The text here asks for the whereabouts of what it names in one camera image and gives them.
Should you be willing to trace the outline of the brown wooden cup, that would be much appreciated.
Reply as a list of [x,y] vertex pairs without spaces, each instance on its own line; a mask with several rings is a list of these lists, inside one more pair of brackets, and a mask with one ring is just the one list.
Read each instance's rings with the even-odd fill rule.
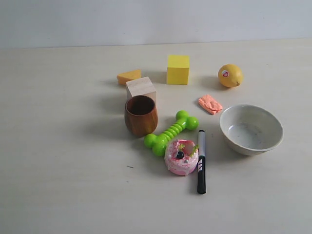
[[158,125],[156,103],[144,95],[130,98],[125,103],[124,120],[127,129],[136,137],[153,133]]

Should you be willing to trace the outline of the black white marker pen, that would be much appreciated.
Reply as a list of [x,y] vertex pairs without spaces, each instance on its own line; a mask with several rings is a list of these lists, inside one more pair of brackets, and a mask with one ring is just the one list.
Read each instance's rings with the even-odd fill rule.
[[198,131],[198,163],[197,163],[197,193],[206,193],[206,173],[205,173],[205,131]]

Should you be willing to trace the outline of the pink toy meat piece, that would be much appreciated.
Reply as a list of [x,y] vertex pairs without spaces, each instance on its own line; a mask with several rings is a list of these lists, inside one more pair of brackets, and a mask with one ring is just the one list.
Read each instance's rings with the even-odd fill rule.
[[215,115],[223,110],[223,106],[211,95],[203,95],[198,99],[198,104],[209,114]]

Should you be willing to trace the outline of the yellow lemon with sticker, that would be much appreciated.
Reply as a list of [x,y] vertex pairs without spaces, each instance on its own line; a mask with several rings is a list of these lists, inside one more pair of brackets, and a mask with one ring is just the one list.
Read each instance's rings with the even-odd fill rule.
[[234,88],[241,85],[243,81],[243,73],[237,65],[226,64],[219,69],[218,79],[223,86]]

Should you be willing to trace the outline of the orange cheese wedge toy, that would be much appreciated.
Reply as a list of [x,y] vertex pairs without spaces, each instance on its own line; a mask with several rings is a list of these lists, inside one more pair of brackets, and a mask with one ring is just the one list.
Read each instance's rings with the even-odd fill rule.
[[126,82],[141,78],[141,70],[133,70],[129,72],[120,73],[117,75],[117,81],[120,85],[125,85]]

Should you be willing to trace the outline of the pink frosted donut toy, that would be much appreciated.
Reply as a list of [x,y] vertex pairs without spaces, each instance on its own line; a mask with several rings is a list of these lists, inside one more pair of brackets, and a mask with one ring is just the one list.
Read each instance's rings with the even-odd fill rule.
[[198,157],[198,145],[193,141],[175,139],[167,145],[164,160],[170,172],[187,176],[197,167]]

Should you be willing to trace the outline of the green bone chew toy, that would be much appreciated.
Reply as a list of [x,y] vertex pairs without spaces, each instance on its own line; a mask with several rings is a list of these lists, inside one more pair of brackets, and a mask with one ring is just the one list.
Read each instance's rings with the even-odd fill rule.
[[167,144],[178,134],[187,130],[195,130],[199,125],[196,117],[190,116],[185,110],[180,110],[175,115],[175,122],[160,135],[148,134],[144,137],[145,147],[152,150],[156,156],[164,156]]

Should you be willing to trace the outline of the yellow cube block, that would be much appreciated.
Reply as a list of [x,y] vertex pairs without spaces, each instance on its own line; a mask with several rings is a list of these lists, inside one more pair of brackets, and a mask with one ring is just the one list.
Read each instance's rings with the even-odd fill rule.
[[190,57],[188,55],[168,55],[166,83],[188,85]]

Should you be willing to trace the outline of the white ceramic bowl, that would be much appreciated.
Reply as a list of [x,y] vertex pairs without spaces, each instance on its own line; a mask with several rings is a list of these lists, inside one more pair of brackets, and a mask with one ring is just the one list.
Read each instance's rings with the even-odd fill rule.
[[250,104],[225,109],[219,117],[219,127],[226,144],[245,156],[273,150],[284,135],[281,122],[272,113]]

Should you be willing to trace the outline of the light wooden cube block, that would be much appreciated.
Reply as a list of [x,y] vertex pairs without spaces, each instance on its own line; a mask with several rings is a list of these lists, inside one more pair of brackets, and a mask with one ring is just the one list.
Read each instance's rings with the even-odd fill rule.
[[126,82],[127,99],[144,95],[156,102],[156,89],[149,77],[142,77]]

